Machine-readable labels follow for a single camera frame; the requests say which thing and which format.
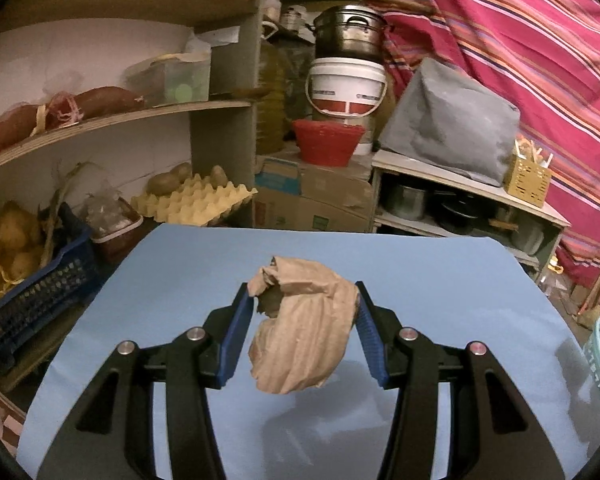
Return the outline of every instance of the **silver screw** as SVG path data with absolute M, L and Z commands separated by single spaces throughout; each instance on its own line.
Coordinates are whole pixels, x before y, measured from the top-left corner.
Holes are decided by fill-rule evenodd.
M 480 341 L 474 341 L 469 345 L 469 350 L 474 355 L 485 355 L 487 353 L 487 347 Z
M 123 341 L 118 345 L 118 353 L 129 355 L 136 349 L 136 344 L 133 341 Z
M 191 341 L 200 341 L 205 335 L 205 329 L 201 326 L 195 326 L 187 330 L 187 339 Z
M 410 326 L 406 326 L 400 329 L 398 335 L 405 341 L 415 341 L 418 338 L 418 331 Z

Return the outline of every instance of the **blue tabletop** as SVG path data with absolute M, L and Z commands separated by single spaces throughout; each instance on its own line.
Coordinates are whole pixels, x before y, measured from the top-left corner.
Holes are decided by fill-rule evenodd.
M 349 233 L 208 229 L 163 225 L 120 265 L 68 335 L 33 401 L 18 461 L 35 476 L 74 402 L 115 345 L 171 341 L 231 303 L 273 255 L 317 260 L 363 280 L 374 303 L 436 343 L 484 341 L 524 395 L 572 478 L 600 443 L 600 394 L 576 340 L 511 254 L 489 238 L 418 238 Z M 366 368 L 352 332 L 343 361 L 321 388 L 264 394 L 246 348 L 234 377 L 208 391 L 230 480 L 376 478 L 396 391 Z M 448 457 L 448 390 L 441 389 L 435 468 Z M 164 385 L 155 387 L 157 473 L 170 478 Z

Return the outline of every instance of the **gray cloth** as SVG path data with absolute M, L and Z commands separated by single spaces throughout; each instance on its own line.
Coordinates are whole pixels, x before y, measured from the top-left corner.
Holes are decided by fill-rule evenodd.
M 506 99 L 427 58 L 379 140 L 385 149 L 501 186 L 519 122 L 520 110 Z

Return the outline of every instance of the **red bowl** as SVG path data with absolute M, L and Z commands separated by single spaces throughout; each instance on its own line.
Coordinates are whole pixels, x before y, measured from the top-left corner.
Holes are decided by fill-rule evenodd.
M 365 133 L 364 126 L 298 119 L 293 122 L 300 157 L 318 166 L 346 166 Z

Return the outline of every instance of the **yellow egg tray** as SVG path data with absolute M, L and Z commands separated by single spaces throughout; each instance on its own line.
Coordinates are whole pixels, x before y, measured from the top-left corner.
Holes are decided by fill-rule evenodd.
M 214 189 L 208 176 L 201 178 L 195 174 L 170 196 L 143 193 L 131 198 L 131 206 L 157 222 L 202 227 L 226 218 L 257 192 L 255 188 L 248 190 L 244 184 L 235 187 L 231 181 Z

